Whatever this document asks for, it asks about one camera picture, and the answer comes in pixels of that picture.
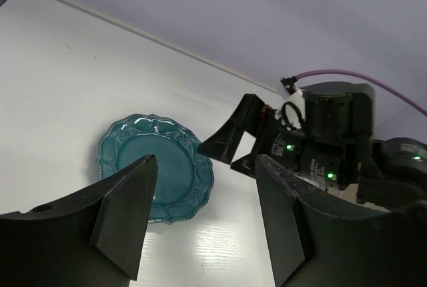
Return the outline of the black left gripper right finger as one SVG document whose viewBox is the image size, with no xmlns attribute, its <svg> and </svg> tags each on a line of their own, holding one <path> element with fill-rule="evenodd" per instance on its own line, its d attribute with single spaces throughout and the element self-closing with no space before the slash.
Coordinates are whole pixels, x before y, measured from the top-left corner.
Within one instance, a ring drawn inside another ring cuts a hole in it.
<svg viewBox="0 0 427 287">
<path fill-rule="evenodd" d="M 256 159 L 276 286 L 425 286 L 426 202 L 393 212 L 342 200 Z"/>
</svg>

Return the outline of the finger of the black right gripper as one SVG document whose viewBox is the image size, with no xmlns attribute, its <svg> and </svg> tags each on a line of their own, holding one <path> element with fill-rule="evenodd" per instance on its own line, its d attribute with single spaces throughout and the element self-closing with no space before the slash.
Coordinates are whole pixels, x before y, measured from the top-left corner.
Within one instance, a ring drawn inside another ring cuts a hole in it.
<svg viewBox="0 0 427 287">
<path fill-rule="evenodd" d="M 230 164 L 244 132 L 256 137 L 262 123 L 265 103 L 255 94 L 245 94 L 230 118 L 209 138 L 197 152 L 211 159 Z"/>
<path fill-rule="evenodd" d="M 256 154 L 248 154 L 232 162 L 230 168 L 248 177 L 255 177 Z"/>
</svg>

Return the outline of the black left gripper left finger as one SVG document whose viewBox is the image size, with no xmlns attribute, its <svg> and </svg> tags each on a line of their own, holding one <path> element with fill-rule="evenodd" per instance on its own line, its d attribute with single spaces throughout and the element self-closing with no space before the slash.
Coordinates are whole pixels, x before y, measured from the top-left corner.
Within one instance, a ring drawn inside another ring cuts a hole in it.
<svg viewBox="0 0 427 287">
<path fill-rule="evenodd" d="M 157 181 L 146 155 L 26 213 L 1 216 L 2 286 L 128 286 L 136 280 Z"/>
</svg>

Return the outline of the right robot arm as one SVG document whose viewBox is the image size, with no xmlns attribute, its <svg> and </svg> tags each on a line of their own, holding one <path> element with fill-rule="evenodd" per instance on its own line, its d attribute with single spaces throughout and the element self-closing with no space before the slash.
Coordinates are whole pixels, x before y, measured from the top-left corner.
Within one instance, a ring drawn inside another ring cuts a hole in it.
<svg viewBox="0 0 427 287">
<path fill-rule="evenodd" d="M 244 95 L 198 152 L 249 177 L 256 174 L 257 156 L 265 154 L 325 190 L 357 184 L 359 204 L 388 210 L 426 197 L 426 146 L 405 137 L 372 137 L 370 85 L 333 81 L 291 90 L 279 109 Z"/>
</svg>

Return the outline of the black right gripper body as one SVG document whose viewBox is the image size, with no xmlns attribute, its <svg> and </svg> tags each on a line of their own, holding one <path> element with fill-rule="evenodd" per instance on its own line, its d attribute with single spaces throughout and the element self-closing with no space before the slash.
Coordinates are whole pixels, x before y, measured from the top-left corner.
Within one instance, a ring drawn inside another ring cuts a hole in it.
<svg viewBox="0 0 427 287">
<path fill-rule="evenodd" d="M 302 129 L 287 130 L 273 117 L 257 139 L 254 152 L 270 156 L 321 188 L 345 190 L 358 177 L 358 142 L 364 138 L 364 86 L 332 81 L 309 85 L 302 93 Z"/>
</svg>

